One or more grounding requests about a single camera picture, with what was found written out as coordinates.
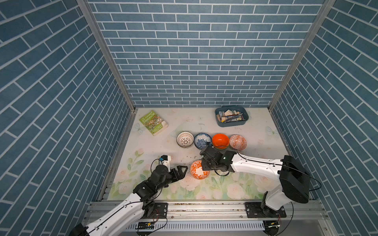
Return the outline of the white brown patterned bowl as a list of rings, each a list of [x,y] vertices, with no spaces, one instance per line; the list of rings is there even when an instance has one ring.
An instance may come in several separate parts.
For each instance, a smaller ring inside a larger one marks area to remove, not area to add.
[[[188,148],[194,143],[194,136],[188,131],[183,131],[177,136],[176,142],[180,147]]]

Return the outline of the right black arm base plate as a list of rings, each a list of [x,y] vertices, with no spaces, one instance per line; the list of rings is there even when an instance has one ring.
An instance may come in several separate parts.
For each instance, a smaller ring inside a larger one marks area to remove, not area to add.
[[[246,214],[248,218],[286,218],[286,212],[283,207],[279,210],[273,210],[267,207],[263,202],[246,202]]]

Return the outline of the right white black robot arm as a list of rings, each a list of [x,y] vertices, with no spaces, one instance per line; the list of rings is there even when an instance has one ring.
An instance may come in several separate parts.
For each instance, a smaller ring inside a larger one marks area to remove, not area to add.
[[[200,152],[202,169],[230,173],[249,173],[277,181],[280,184],[264,193],[260,204],[245,203],[248,218],[286,217],[285,204],[309,202],[311,176],[294,157],[285,155],[282,159],[250,157],[236,151],[220,152],[206,146]]]

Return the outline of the orange floral bowl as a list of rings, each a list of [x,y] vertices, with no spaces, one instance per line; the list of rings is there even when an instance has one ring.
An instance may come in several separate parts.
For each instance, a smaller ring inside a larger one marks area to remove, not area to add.
[[[197,180],[203,180],[210,175],[210,171],[204,171],[202,169],[202,161],[197,160],[192,163],[190,167],[191,175]]]

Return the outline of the red geometric patterned bowl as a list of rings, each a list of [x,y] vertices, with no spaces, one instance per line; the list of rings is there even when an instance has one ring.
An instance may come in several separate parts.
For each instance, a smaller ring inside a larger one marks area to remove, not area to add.
[[[247,140],[241,135],[232,135],[229,138],[229,145],[233,149],[242,151],[247,147]]]

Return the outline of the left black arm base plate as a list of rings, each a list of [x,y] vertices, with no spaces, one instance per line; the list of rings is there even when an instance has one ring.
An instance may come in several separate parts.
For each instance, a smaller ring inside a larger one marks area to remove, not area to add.
[[[158,217],[167,216],[168,203],[151,202],[144,208],[142,219],[157,219]]]

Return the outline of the plain orange bowl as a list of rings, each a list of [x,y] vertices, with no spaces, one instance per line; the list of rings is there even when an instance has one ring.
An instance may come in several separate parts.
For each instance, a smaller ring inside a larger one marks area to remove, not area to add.
[[[212,144],[217,149],[226,149],[229,146],[229,138],[225,134],[216,134],[212,137]]]

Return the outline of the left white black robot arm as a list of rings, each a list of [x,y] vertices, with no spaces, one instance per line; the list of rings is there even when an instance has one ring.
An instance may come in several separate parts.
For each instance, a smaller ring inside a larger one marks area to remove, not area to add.
[[[69,234],[71,236],[119,235],[137,220],[152,216],[156,212],[154,206],[158,192],[171,183],[184,179],[187,171],[187,166],[177,166],[169,170],[165,165],[158,165],[151,176],[138,184],[123,202],[86,226],[81,223],[76,225]]]

